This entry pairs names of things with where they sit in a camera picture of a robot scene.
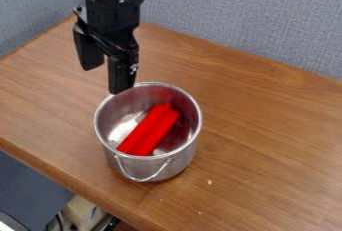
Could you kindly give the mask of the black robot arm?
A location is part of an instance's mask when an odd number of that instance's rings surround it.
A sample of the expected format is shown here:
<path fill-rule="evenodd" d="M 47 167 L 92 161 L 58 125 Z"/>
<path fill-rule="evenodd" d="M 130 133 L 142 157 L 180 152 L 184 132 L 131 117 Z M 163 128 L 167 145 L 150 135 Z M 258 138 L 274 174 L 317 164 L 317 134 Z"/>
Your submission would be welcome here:
<path fill-rule="evenodd" d="M 103 64 L 108 70 L 108 91 L 118 94 L 135 84 L 139 68 L 139 44 L 134 30 L 140 23 L 144 0 L 86 0 L 76 6 L 72 32 L 82 68 Z"/>

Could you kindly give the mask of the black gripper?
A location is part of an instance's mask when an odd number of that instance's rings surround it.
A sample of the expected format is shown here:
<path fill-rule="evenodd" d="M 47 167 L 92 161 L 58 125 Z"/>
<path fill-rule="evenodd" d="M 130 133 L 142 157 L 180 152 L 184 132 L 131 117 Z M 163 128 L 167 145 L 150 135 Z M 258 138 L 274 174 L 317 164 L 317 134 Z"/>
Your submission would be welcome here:
<path fill-rule="evenodd" d="M 108 90 L 119 94 L 134 87 L 139 45 L 134 31 L 140 23 L 142 0 L 86 0 L 74 13 L 74 42 L 80 66 L 90 71 L 108 58 Z"/>

